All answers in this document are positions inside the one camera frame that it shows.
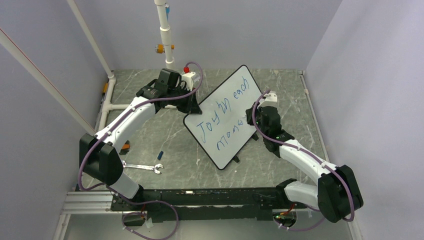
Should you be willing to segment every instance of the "whiteboard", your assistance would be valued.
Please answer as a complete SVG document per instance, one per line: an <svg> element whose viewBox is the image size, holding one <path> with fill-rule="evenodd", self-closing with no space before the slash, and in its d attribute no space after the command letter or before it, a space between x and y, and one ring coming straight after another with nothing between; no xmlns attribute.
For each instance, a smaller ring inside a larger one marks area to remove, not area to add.
<svg viewBox="0 0 424 240"><path fill-rule="evenodd" d="M203 114L184 117L184 126L218 169L224 169L255 133L246 122L246 110L260 95L251 72L242 65L199 104Z"/></svg>

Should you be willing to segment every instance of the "white pole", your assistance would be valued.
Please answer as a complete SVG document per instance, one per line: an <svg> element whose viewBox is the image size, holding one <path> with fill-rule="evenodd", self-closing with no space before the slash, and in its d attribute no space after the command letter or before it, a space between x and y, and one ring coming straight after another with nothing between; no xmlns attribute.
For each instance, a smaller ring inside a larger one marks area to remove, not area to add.
<svg viewBox="0 0 424 240"><path fill-rule="evenodd" d="M171 48L171 27L168 24L167 10L165 9L166 0L154 0L157 7L160 22L160 37L162 38L163 48L165 50L166 68L175 70L175 60L172 56Z"/></svg>
<svg viewBox="0 0 424 240"><path fill-rule="evenodd" d="M112 73L111 69L109 68L108 64L106 63L105 58L102 55L102 52L100 51L99 47L97 46L96 41L93 38L92 33L89 30L89 27L86 24L86 21L84 21L83 15L81 15L80 10L78 9L77 4L74 0L67 0L67 3L69 4L70 9L72 10L73 14L76 17L76 20L78 21L79 25L81 26L82 30L85 33L85 36L87 37L88 41L91 44L91 47L93 48L95 54L97 55L98 59L100 60L101 65L103 66L104 70L107 73L107 77L113 78L114 74Z"/></svg>
<svg viewBox="0 0 424 240"><path fill-rule="evenodd" d="M86 24L86 21L83 18L83 15L81 14L80 10L78 9L77 4L74 0L67 0L67 3L69 4L70 9L72 10L73 14L76 17L76 20L78 21L79 25L81 26L82 30L85 33L85 36L87 37L88 41L91 44L91 47L93 48L95 54L98 57L98 60L100 61L101 65L103 66L104 70L107 73L107 77L109 78L108 86L107 86L107 92L104 96L104 101L101 106L100 110L100 120L98 124L98 129L104 129L106 126L106 118L108 117L108 113L110 110L120 110L120 109L126 109L128 107L128 104L121 104L118 106L115 106L111 103L112 99L112 93L114 92L115 84L117 83L117 79L111 69L109 68L108 64L106 63L105 58L103 57L102 52L99 49L99 46L97 45L96 41L94 40L94 37L92 33L89 30L89 27Z"/></svg>
<svg viewBox="0 0 424 240"><path fill-rule="evenodd" d="M56 101L87 131L93 135L94 129L81 116L81 114L69 103L47 77L33 64L33 62L19 49L17 45L0 28L0 44L53 96Z"/></svg>

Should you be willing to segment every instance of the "blue marker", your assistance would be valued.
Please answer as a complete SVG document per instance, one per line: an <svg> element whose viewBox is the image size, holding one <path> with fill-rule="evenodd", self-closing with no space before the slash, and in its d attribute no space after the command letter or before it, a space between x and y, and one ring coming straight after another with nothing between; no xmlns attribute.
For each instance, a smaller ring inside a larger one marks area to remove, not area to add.
<svg viewBox="0 0 424 240"><path fill-rule="evenodd" d="M168 14L170 14L170 5L165 3L165 11L166 11L166 20L168 20Z"/></svg>
<svg viewBox="0 0 424 240"><path fill-rule="evenodd" d="M160 151L159 152L159 155L157 156L157 159L158 160L161 160L163 154L164 154L164 151Z"/></svg>

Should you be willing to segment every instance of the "white pipe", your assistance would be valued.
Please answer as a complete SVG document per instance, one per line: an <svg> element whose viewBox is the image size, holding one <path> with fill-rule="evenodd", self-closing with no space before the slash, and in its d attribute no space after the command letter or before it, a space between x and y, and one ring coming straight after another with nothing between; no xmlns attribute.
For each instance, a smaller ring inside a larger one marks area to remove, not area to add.
<svg viewBox="0 0 424 240"><path fill-rule="evenodd" d="M324 158L327 162L330 163L329 155L327 153L327 148L326 148L326 145L324 144L323 135L321 134L320 126L318 126L317 116L315 115L314 107L312 106L311 96L309 95L309 91L306 86L305 75L302 72L301 74L299 74L299 76L303 84L303 89L306 94L306 99L309 104L310 111L312 112L313 122L315 123L316 131L318 132L318 138L319 138L319 142L321 143L322 151L324 152Z"/></svg>
<svg viewBox="0 0 424 240"><path fill-rule="evenodd" d="M59 222L57 223L56 231L53 235L53 240L64 240L65 233L68 229L69 219L71 218L70 214L61 214L59 216Z"/></svg>
<svg viewBox="0 0 424 240"><path fill-rule="evenodd" d="M110 110L125 110L129 104L111 104Z"/></svg>
<svg viewBox="0 0 424 240"><path fill-rule="evenodd" d="M166 68L175 70L175 60L171 48L171 26L168 24L167 10L165 9L166 0L154 0L154 4L156 4L157 14L159 15L160 37L165 50Z"/></svg>
<svg viewBox="0 0 424 240"><path fill-rule="evenodd" d="M99 47L97 46L96 41L93 38L92 33L89 30L89 27L86 24L86 21L84 21L83 15L81 15L80 10L78 9L77 4L74 0L67 0L67 3L69 4L70 9L72 10L73 14L76 17L76 20L78 20L79 25L81 26L82 30L85 33L85 36L87 37L88 41L91 44L91 47L93 48L95 54L97 55L98 59L100 60L101 65L103 66L104 70L107 73L107 77L109 79L114 77L114 74L112 73L111 69L109 68L108 64L106 63L105 58L102 55L102 52L100 51Z"/></svg>
<svg viewBox="0 0 424 240"><path fill-rule="evenodd" d="M56 101L87 131L94 134L94 129L81 114L66 100L47 77L31 62L17 45L0 28L0 44L53 96Z"/></svg>
<svg viewBox="0 0 424 240"><path fill-rule="evenodd" d="M120 104L120 105L111 104L112 93L114 91L114 87L115 87L115 84L117 82L117 79L116 79L114 73L109 68L108 64L106 63L106 60L103 57L103 54L100 51L99 46L97 45L92 33L90 32L90 29L87 26L86 21L83 18L83 15L81 14L80 10L78 9L77 4L75 3L74 0L67 0L67 3L69 4L69 7L72 10L73 14L75 15L76 20L78 21L78 23L81 26L85 36L87 37L89 43L91 44L91 47L93 48L95 54L97 55L98 60L100 61L101 65L103 66L104 71L106 71L107 77L109 78L109 82L108 82L108 86L107 86L107 92L104 96L103 104L102 104L101 109L100 109L100 119L99 119L99 122L98 122L98 130L101 130L101 129L105 128L105 126L106 126L106 119L108 117L109 111L126 109L128 107L128 104Z"/></svg>

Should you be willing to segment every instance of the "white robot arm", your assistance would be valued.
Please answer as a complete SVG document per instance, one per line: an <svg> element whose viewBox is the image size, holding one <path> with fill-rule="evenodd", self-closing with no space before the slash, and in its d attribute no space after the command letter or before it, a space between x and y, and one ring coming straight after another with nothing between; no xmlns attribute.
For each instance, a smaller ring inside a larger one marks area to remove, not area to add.
<svg viewBox="0 0 424 240"><path fill-rule="evenodd" d="M282 129L281 117L275 107L278 101L275 92L264 93L263 96L258 102L254 117L258 129L267 136L263 138L266 149L295 165L316 184L309 185L296 179L288 179L277 186L283 198L319 209L333 223L351 213L350 197L354 210L362 207L364 202L352 169L346 165L338 167L308 151ZM246 110L247 123L250 125L254 125L254 106ZM346 183L350 194L335 174Z"/></svg>
<svg viewBox="0 0 424 240"><path fill-rule="evenodd" d="M130 136L167 105L187 114L202 114L196 95L191 94L196 73L182 76L173 70L162 69L158 79L141 88L130 105L113 122L94 136L85 134L79 141L79 162L83 171L100 180L133 202L143 200L143 187L125 173L117 153Z"/></svg>

